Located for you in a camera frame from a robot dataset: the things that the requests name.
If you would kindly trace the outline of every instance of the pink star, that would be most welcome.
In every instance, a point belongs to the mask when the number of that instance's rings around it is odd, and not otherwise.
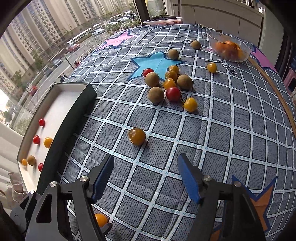
[[[120,34],[118,37],[107,39],[105,41],[105,44],[101,46],[99,49],[103,49],[105,47],[111,46],[113,48],[119,48],[119,45],[122,44],[123,41],[130,39],[132,37],[135,37],[136,35],[129,35],[129,31],[125,31],[122,34]]]
[[[261,68],[271,68],[273,71],[277,73],[272,63],[257,47],[254,46],[254,51],[252,51],[251,54],[257,58]]]

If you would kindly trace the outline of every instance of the blue gripper pad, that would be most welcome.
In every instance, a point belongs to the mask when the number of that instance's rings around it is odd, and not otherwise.
[[[198,204],[200,202],[198,183],[193,177],[189,167],[189,165],[192,166],[192,164],[184,154],[178,156],[177,163],[180,175],[183,179],[183,183],[189,197]]]
[[[94,182],[93,186],[93,194],[91,196],[91,200],[93,203],[96,203],[97,200],[101,199],[104,193],[104,190],[107,186],[107,182],[110,178],[110,175],[114,168],[114,158],[111,156],[111,158],[108,158],[106,161],[104,167],[102,168],[102,171],[98,175],[97,179]]]

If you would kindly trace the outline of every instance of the tablecloth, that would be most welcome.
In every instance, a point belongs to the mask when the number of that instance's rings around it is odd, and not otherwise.
[[[287,115],[250,62],[233,63],[210,51],[209,31],[182,24],[117,33],[68,79],[91,83],[97,98],[67,143],[58,178],[60,183],[73,182],[99,165],[106,153],[114,156],[104,195],[93,206],[113,223],[107,240],[186,240],[198,206],[188,197],[178,172],[180,153],[219,182],[239,180],[245,185],[268,241],[275,240],[296,206],[296,143]],[[202,48],[194,50],[192,40]],[[246,44],[295,115],[273,66],[258,48]],[[171,48],[179,51],[178,61],[167,57]],[[217,73],[207,71],[209,62],[217,63]],[[182,91],[183,99],[197,100],[193,113],[167,99],[154,105],[147,98],[150,88],[142,70],[157,69],[164,79],[172,64],[194,81],[192,90]],[[146,131],[147,142],[140,147],[128,140],[133,127]],[[223,205],[219,202],[215,237]],[[80,240],[71,201],[68,212],[73,236]]]

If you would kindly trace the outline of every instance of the red cherry tomato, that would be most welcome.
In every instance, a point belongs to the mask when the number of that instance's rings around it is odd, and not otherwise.
[[[43,163],[39,163],[38,164],[38,170],[41,172],[42,171],[42,168],[43,168]]]
[[[44,119],[40,119],[39,120],[39,125],[40,126],[44,126],[45,125],[45,120]]]
[[[166,96],[169,101],[178,101],[181,98],[181,92],[177,87],[171,87],[167,89]]]
[[[150,69],[150,68],[144,69],[143,70],[143,76],[146,77],[146,75],[149,74],[149,73],[151,73],[151,72],[154,72],[154,70],[153,69]]]
[[[39,144],[40,143],[40,137],[39,136],[34,136],[33,137],[33,143],[34,144]]]

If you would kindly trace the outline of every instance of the plastic container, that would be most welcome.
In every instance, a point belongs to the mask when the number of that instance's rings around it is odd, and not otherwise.
[[[244,42],[212,30],[209,33],[209,41],[213,51],[224,59],[232,62],[244,62],[250,56],[251,49]],[[225,43],[231,41],[235,47]]]
[[[183,23],[183,18],[176,17],[176,19],[166,19],[166,20],[157,20],[157,21],[144,21],[144,23],[147,24],[147,25],[158,25],[158,24],[173,25],[173,24],[182,24]]]

